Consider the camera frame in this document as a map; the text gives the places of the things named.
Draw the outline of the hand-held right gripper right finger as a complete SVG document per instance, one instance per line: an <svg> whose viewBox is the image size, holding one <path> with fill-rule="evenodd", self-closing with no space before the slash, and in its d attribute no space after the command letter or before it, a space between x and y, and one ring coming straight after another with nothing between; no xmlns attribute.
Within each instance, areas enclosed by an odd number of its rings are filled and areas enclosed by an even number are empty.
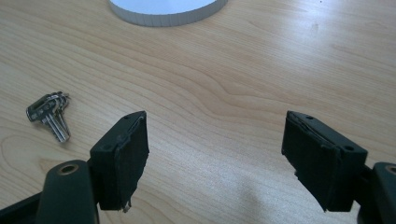
<svg viewBox="0 0 396 224"><path fill-rule="evenodd" d="M286 116L281 153L325 211L348 212L367 150L320 120L295 111Z"/></svg>

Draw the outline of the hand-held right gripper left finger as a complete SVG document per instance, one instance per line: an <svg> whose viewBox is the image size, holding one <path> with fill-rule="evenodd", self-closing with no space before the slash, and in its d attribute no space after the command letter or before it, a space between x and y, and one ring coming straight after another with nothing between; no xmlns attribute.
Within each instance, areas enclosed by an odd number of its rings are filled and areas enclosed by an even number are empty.
<svg viewBox="0 0 396 224"><path fill-rule="evenodd" d="M102 210L129 210L148 157L145 111L123 116L92 147L89 166L95 199Z"/></svg>

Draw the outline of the silver keys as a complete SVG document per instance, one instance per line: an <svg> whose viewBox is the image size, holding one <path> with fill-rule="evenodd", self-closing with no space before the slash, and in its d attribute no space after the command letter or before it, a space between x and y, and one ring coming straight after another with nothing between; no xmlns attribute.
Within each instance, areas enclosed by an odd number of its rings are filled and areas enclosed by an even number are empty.
<svg viewBox="0 0 396 224"><path fill-rule="evenodd" d="M68 93L53 92L42 96L26 108L27 118L31 122L46 125L60 143L66 142L70 137L70 131L64 120L68 97Z"/></svg>

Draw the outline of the white round container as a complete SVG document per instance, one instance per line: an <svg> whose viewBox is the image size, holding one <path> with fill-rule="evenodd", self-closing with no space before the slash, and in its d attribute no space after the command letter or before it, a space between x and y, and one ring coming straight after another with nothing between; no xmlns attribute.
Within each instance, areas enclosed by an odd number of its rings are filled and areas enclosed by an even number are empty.
<svg viewBox="0 0 396 224"><path fill-rule="evenodd" d="M108 0L122 20L146 27L173 27L204 20L228 0Z"/></svg>

